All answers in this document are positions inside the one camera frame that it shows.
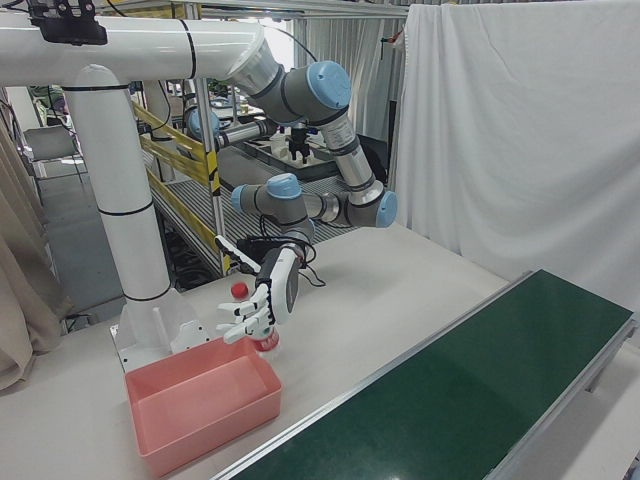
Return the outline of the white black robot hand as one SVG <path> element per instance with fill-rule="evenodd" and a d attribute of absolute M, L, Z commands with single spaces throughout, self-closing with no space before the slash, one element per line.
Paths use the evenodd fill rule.
<path fill-rule="evenodd" d="M 249 267 L 255 275 L 255 291 L 248 300 L 218 306 L 219 310 L 231 313 L 234 322 L 219 324 L 217 330 L 223 333 L 226 344 L 243 337 L 253 341 L 268 339 L 277 324 L 284 324 L 291 317 L 298 292 L 302 249 L 293 238 L 284 237 L 283 243 L 270 249 L 258 264 L 222 235 L 217 235 L 214 241 L 232 260 Z"/>

